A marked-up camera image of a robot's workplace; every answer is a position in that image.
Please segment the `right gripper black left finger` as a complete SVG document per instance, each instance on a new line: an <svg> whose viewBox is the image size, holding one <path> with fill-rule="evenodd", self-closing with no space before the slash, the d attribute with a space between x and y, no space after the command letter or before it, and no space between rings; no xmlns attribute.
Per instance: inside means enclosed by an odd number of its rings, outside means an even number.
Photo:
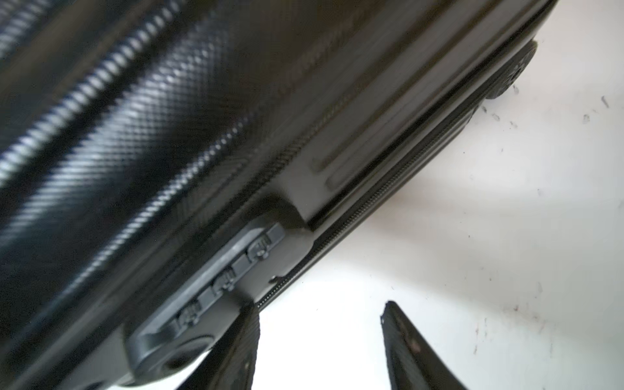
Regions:
<svg viewBox="0 0 624 390"><path fill-rule="evenodd" d="M244 307L180 389L246 390L254 381L260 339L258 307Z"/></svg>

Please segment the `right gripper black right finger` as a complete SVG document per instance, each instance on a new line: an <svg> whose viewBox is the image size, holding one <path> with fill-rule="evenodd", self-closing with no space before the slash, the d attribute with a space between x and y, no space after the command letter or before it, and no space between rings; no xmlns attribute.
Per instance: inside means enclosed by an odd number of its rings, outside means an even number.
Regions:
<svg viewBox="0 0 624 390"><path fill-rule="evenodd" d="M380 321L392 389L466 389L396 302L387 302L383 311Z"/></svg>

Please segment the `black hard-shell suitcase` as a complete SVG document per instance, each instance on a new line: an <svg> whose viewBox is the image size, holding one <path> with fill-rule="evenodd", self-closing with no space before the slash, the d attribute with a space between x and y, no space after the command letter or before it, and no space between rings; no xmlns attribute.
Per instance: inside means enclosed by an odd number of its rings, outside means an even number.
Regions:
<svg viewBox="0 0 624 390"><path fill-rule="evenodd" d="M2 2L2 388L192 374L512 86L554 8Z"/></svg>

